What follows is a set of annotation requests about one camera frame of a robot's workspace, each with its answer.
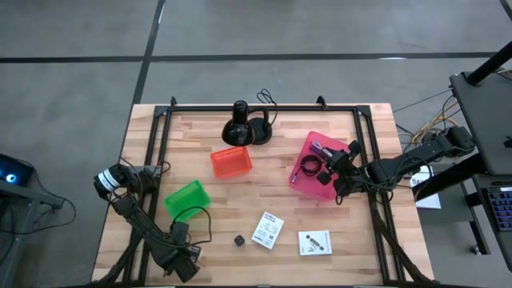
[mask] green plastic basket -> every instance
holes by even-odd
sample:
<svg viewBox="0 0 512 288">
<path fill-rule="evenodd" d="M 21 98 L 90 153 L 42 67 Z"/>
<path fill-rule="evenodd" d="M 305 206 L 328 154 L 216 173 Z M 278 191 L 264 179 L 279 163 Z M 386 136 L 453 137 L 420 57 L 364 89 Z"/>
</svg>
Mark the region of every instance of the green plastic basket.
<svg viewBox="0 0 512 288">
<path fill-rule="evenodd" d="M 192 206 L 200 206 L 206 209 L 211 204 L 211 199 L 205 192 L 205 189 L 202 187 L 199 180 L 194 180 L 177 192 L 167 196 L 163 203 L 166 206 L 170 217 L 174 219 L 182 211 Z M 192 218 L 192 216 L 201 211 L 202 210 L 200 209 L 190 209 L 183 213 L 179 219 L 176 219 L 176 221 L 186 222 L 188 219 Z"/>
</svg>

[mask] orange plastic basket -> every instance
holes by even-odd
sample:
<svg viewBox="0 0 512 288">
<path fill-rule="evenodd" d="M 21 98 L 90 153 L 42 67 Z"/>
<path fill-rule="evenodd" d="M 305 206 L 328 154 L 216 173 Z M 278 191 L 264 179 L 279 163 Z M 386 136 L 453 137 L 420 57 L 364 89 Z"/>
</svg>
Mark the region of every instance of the orange plastic basket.
<svg viewBox="0 0 512 288">
<path fill-rule="evenodd" d="M 235 147 L 210 154 L 217 179 L 226 179 L 249 172 L 253 168 L 246 147 Z"/>
</svg>

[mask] wooden table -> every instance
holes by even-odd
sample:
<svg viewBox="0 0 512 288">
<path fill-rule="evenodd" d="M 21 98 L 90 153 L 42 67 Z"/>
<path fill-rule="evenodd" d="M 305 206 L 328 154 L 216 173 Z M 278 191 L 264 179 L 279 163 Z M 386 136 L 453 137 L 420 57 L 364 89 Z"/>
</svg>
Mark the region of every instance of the wooden table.
<svg viewBox="0 0 512 288">
<path fill-rule="evenodd" d="M 370 106 L 381 157 L 399 155 L 402 149 L 390 104 Z M 132 111 L 122 155 L 135 165 L 144 162 L 153 111 L 154 105 L 136 105 Z M 166 160 L 172 169 L 162 178 L 155 221 L 163 230 L 168 230 L 171 219 L 163 199 L 195 179 L 201 181 L 212 199 L 209 212 L 213 219 L 213 241 L 202 245 L 198 261 L 201 269 L 185 285 L 381 284 L 366 194 L 352 194 L 337 206 L 334 201 L 320 202 L 288 187 L 288 176 L 307 134 L 315 130 L 349 143 L 356 139 L 353 115 L 347 112 L 279 112 L 272 139 L 263 146 L 248 146 L 252 171 L 236 178 L 217 180 L 210 153 L 229 147 L 220 137 L 229 119 L 228 112 L 172 113 L 166 149 Z M 397 188 L 391 206 L 400 244 L 420 271 L 432 278 L 410 190 Z M 272 250 L 250 240 L 264 211 L 285 221 Z M 194 241 L 207 238 L 208 221 L 204 212 L 188 223 Z M 300 230 L 329 230 L 333 254 L 300 257 Z M 101 278 L 116 262 L 126 248 L 130 232 L 125 220 L 110 209 L 93 279 Z M 239 234 L 246 239 L 246 244 L 240 247 L 234 244 Z M 391 274 L 395 275 L 387 244 L 386 256 Z M 137 275 L 138 264 L 134 268 L 134 275 Z M 183 285 L 175 274 L 167 278 L 162 275 L 162 269 L 150 258 L 147 285 Z"/>
</svg>

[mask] gray floor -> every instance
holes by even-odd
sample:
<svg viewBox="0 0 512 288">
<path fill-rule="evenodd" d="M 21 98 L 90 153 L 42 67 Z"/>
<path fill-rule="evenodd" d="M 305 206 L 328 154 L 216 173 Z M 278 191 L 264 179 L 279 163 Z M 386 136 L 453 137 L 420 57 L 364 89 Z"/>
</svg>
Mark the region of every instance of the gray floor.
<svg viewBox="0 0 512 288">
<path fill-rule="evenodd" d="M 0 0 L 0 58 L 142 56 L 157 0 Z M 498 0 L 168 0 L 154 54 L 424 53 L 496 51 L 512 39 Z M 142 103 L 391 102 L 447 89 L 448 76 L 481 58 L 152 63 Z M 72 200 L 77 220 L 30 244 L 16 287 L 86 283 L 106 205 L 92 177 L 119 155 L 140 63 L 0 64 L 0 153 L 36 165 L 47 188 Z M 396 113 L 421 128 L 449 95 Z M 456 116 L 464 123 L 462 116 Z M 436 279 L 504 287 L 512 274 L 485 224 L 492 255 L 467 253 L 465 224 L 424 226 Z M 46 224 L 64 222 L 68 208 Z"/>
</svg>

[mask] keyboard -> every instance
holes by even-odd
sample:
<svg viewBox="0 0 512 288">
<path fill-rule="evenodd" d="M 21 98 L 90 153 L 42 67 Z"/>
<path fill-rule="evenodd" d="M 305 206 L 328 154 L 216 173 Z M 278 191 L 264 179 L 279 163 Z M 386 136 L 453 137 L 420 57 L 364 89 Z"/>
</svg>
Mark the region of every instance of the keyboard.
<svg viewBox="0 0 512 288">
<path fill-rule="evenodd" d="M 494 224 L 500 231 L 512 231 L 512 189 L 509 187 L 487 188 L 486 195 L 494 211 Z"/>
</svg>

